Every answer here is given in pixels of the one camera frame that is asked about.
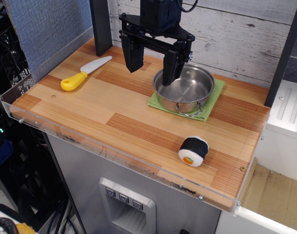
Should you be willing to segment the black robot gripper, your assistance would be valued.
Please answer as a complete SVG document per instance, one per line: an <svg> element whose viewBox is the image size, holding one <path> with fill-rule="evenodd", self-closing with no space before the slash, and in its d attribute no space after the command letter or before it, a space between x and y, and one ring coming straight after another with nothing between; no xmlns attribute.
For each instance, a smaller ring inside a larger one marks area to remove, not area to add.
<svg viewBox="0 0 297 234"><path fill-rule="evenodd" d="M140 15L122 13L120 38L126 67L133 73L144 63L144 49L165 55L163 85L180 77L184 63L192 59L191 44L195 37L180 26L185 10L181 0L142 0Z"/></svg>

